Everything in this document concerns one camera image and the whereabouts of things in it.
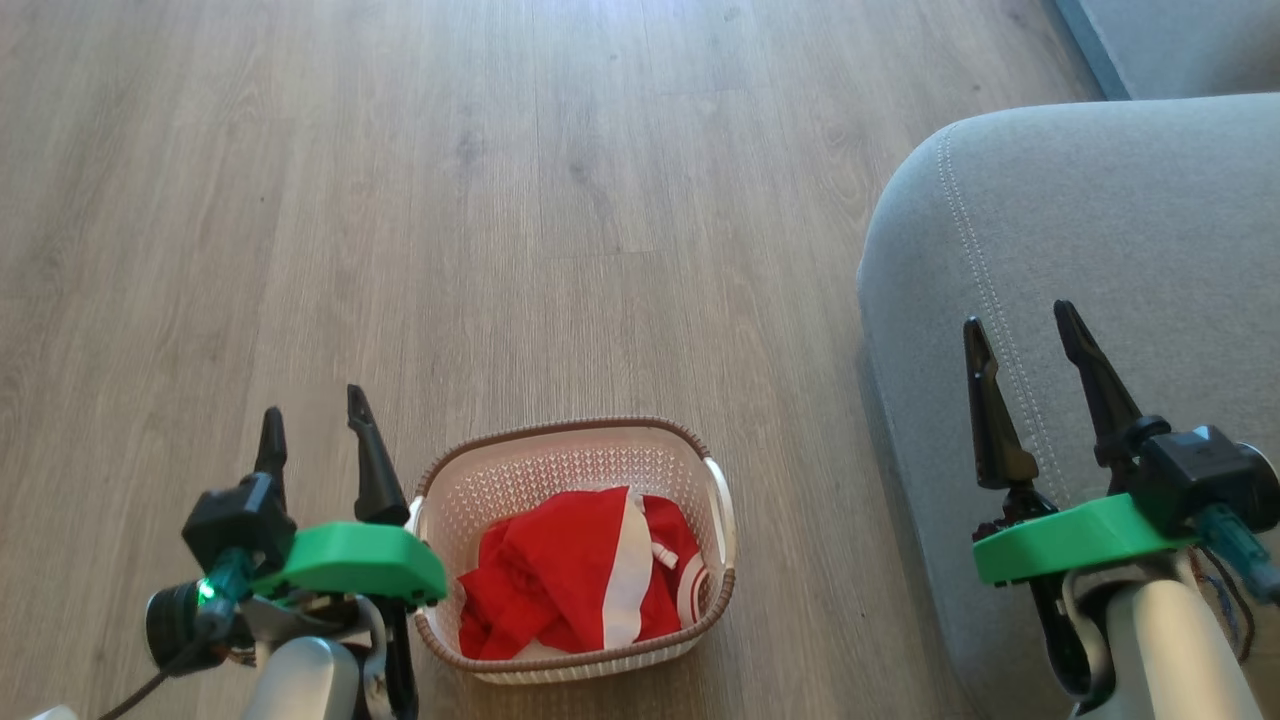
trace beige basket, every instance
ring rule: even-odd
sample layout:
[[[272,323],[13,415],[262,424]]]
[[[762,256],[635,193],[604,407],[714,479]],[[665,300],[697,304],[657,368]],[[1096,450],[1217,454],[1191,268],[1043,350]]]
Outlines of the beige basket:
[[[556,493],[618,486],[666,497],[684,511],[710,578],[699,597],[698,623],[630,647],[580,655],[506,661],[463,656],[458,618],[466,594],[457,577],[475,569],[484,530]],[[415,616],[422,641],[440,660],[490,683],[599,678],[678,657],[716,624],[733,594],[737,534],[724,475],[692,433],[657,418],[541,425],[463,443],[422,477],[408,528],[452,575],[449,597]]]

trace green plastic bracket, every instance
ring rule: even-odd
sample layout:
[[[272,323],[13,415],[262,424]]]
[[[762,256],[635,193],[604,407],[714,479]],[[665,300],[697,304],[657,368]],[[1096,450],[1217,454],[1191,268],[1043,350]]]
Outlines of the green plastic bracket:
[[[282,587],[319,593],[385,596],[420,606],[448,593],[444,565],[397,525],[329,523],[298,530],[279,573],[253,580],[253,592]]]
[[[983,583],[1011,583],[1075,568],[1108,565],[1178,550],[1194,537],[1169,539],[1138,512],[1128,493],[1029,520],[973,543]]]

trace basket rim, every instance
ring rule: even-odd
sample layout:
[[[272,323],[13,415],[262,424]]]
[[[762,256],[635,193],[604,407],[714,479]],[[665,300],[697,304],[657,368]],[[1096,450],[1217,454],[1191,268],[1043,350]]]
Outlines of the basket rim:
[[[527,425],[524,428],[517,428],[515,430],[506,430],[498,433],[490,433],[481,436],[451,447],[444,455],[436,459],[431,465],[431,469],[422,474],[422,478],[417,484],[417,497],[425,498],[428,492],[430,492],[435,478],[439,477],[440,471],[453,460],[461,455],[477,450],[481,447],[488,447],[490,445],[497,445],[499,442],[508,442],[515,439],[524,439],[530,437],[536,437],[541,434],[553,434],[562,432],[573,430],[593,430],[593,429],[607,429],[607,428],[658,428],[668,430],[681,439],[687,442],[694,451],[698,454],[700,460],[710,459],[710,451],[707,445],[692,430],[673,423],[664,418],[657,418],[652,415],[631,415],[631,416],[608,416],[608,418],[591,418],[584,420],[566,420],[566,421],[553,421],[541,423],[536,425]],[[489,674],[489,673],[530,673],[540,670],[559,670],[564,667],[575,667],[581,665],[596,665],[600,662],[611,662],[614,660],[622,660],[626,657],[632,657],[637,655],[645,655],[649,652],[657,652],[666,650],[680,643],[685,643],[701,637],[707,630],[716,624],[717,620],[724,614],[728,607],[728,601],[733,594],[735,583],[735,569],[732,566],[726,568],[723,577],[721,579],[721,592],[712,607],[705,615],[698,619],[696,623],[685,628],[677,633],[669,635],[663,635],[660,638],[653,638],[627,647],[618,647],[612,650],[598,650],[594,652],[582,652],[576,655],[566,655],[563,657],[549,657],[544,660],[474,660],[466,657],[452,648],[444,646],[435,637],[431,630],[430,623],[426,619],[424,611],[413,614],[413,625],[417,628],[417,634],[422,638],[422,642],[431,650],[431,652],[460,670],[476,674]]]

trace green led light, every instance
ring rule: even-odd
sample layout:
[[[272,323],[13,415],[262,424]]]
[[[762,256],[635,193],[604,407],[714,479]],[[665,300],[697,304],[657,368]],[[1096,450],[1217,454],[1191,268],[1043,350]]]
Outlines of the green led light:
[[[218,591],[214,589],[214,585],[209,584],[207,579],[196,583],[196,592],[198,593],[198,597],[196,598],[196,605],[204,605],[210,600],[214,600],[214,596],[218,594]]]

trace red fabric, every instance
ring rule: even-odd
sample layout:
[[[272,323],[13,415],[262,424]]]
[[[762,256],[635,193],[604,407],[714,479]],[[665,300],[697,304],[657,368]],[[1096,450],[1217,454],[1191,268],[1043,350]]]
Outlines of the red fabric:
[[[477,568],[460,578],[467,593],[458,633],[462,653],[509,660],[535,638],[564,652],[600,650],[602,606],[628,502],[626,487],[566,492],[490,527],[480,541]],[[678,506],[645,496],[644,512],[655,557],[636,642],[681,629],[676,592],[681,571],[698,556]]]

